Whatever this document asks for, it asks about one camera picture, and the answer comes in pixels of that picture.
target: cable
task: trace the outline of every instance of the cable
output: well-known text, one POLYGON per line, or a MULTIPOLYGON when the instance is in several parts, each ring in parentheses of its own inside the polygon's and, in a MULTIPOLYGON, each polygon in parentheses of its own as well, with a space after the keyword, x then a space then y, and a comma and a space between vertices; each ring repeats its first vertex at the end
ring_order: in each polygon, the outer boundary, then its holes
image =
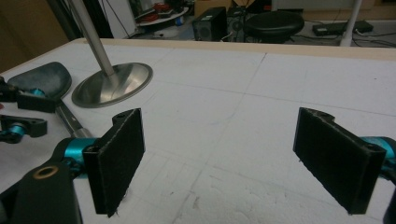
POLYGON ((368 42, 368 43, 375 43, 375 44, 382 45, 382 46, 385 46, 388 48, 396 48, 396 43, 391 43, 386 40, 365 40, 365 39, 356 39, 354 37, 352 38, 352 40, 358 47, 363 47, 363 46, 357 44, 357 41, 363 41, 363 42, 368 42))
POLYGON ((388 33, 388 34, 382 34, 382 35, 364 35, 360 33, 358 30, 355 30, 357 35, 365 36, 365 37, 378 37, 378 36, 385 36, 385 35, 396 35, 396 33, 388 33))
POLYGON ((106 8, 105 8, 105 2, 103 0, 102 0, 102 8, 103 8, 103 12, 105 12, 105 18, 108 22, 108 17, 107 17, 106 8))
POLYGON ((125 34, 128 35, 128 38, 131 38, 131 36, 128 34, 128 31, 125 29, 125 26, 122 24, 119 16, 117 15, 116 11, 114 10, 114 8, 110 5, 110 3, 108 2, 108 0, 106 0, 108 3, 108 6, 111 8, 111 10, 114 13, 114 16, 116 16, 117 20, 119 21, 120 25, 122 26, 122 29, 125 31, 125 34))
POLYGON ((224 36, 221 40, 220 40, 220 42, 223 42, 222 40, 223 39, 225 39, 225 38, 227 38, 227 37, 230 37, 231 35, 233 34, 233 32, 230 32, 230 34, 229 35, 226 35, 226 36, 224 36))

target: metal part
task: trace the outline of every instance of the metal part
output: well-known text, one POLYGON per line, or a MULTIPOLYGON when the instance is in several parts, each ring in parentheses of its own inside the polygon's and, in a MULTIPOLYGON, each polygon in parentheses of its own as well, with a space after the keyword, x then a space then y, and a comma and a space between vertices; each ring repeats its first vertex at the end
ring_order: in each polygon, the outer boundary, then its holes
POLYGON ((143 63, 113 67, 115 73, 110 77, 99 71, 82 81, 73 92, 73 103, 88 108, 113 105, 138 93, 152 79, 152 69, 143 63))
POLYGON ((43 119, 29 119, 0 115, 0 142, 19 143, 25 134, 41 137, 47 133, 47 122, 43 119))
POLYGON ((101 138, 65 138, 51 158, 0 194, 6 223, 82 223, 73 179, 88 175, 98 214, 113 216, 145 151, 140 109, 120 113, 101 138))
POLYGON ((83 2, 71 0, 70 5, 102 69, 78 85, 73 92, 73 103, 91 108, 113 105, 146 87, 151 81, 152 69, 142 63, 111 66, 83 2))
POLYGON ((67 131, 69 131, 72 137, 92 137, 90 131, 82 127, 82 125, 78 122, 78 119, 73 115, 73 113, 69 110, 69 108, 64 104, 63 101, 59 102, 59 104, 55 108, 55 111, 55 113, 62 120, 64 126, 66 127, 67 131))
POLYGON ((16 102, 18 88, 8 85, 3 77, 0 77, 0 102, 16 102))

